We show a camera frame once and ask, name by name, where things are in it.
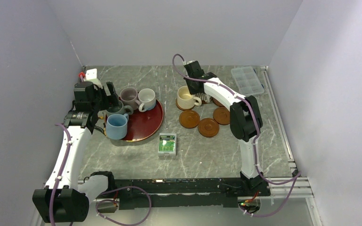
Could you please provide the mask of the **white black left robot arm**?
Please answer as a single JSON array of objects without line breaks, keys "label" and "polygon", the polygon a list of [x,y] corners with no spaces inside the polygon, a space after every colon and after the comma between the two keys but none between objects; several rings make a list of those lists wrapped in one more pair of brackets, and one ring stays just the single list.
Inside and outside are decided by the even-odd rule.
[{"label": "white black left robot arm", "polygon": [[98,171],[78,184],[86,145],[88,144],[98,113],[119,103],[112,82],[105,89],[91,81],[74,86],[72,108],[58,126],[64,131],[63,142],[51,176],[42,189],[36,189],[32,201],[45,223],[83,222],[93,200],[100,195],[109,198],[117,190],[114,175],[110,171]]}]

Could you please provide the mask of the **grey ribbed ceramic cup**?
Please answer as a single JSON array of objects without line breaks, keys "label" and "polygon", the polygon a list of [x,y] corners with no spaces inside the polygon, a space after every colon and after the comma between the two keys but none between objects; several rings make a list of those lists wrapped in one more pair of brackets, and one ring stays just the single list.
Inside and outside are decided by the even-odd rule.
[{"label": "grey ribbed ceramic cup", "polygon": [[202,104],[208,104],[212,101],[212,97],[208,94],[199,93],[197,96],[201,99]]}]

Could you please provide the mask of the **cream ribbed ceramic mug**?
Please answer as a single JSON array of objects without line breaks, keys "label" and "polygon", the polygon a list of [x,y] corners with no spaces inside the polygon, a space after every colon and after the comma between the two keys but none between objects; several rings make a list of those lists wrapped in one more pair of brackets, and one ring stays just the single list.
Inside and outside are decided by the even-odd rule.
[{"label": "cream ribbed ceramic mug", "polygon": [[177,91],[177,102],[182,108],[191,108],[201,106],[202,101],[199,97],[190,94],[188,86],[182,86]]}]

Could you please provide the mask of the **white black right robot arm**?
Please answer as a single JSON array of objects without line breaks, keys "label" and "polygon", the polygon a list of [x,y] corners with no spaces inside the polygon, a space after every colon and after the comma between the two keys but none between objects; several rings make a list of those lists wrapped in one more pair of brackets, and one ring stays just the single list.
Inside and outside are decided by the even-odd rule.
[{"label": "white black right robot arm", "polygon": [[256,98],[237,93],[213,73],[204,73],[198,61],[183,62],[183,66],[191,94],[208,94],[229,110],[230,130],[238,140],[241,152],[241,190],[246,195],[253,195],[263,181],[255,168],[257,158],[253,150],[254,139],[263,125]]}]

